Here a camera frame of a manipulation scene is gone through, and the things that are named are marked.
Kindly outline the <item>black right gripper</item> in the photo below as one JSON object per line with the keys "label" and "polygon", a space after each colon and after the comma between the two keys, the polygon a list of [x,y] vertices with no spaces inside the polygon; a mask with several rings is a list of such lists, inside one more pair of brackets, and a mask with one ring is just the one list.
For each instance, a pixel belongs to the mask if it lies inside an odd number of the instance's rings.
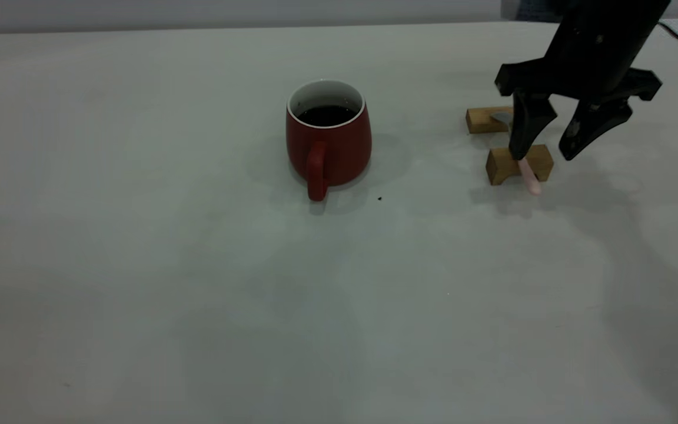
{"label": "black right gripper", "polygon": [[559,150],[567,161],[632,117],[629,100],[649,101],[662,82],[633,68],[668,1],[580,1],[568,7],[543,57],[503,64],[495,80],[513,98],[508,149],[522,160],[536,137],[557,118],[552,94],[580,100]]}

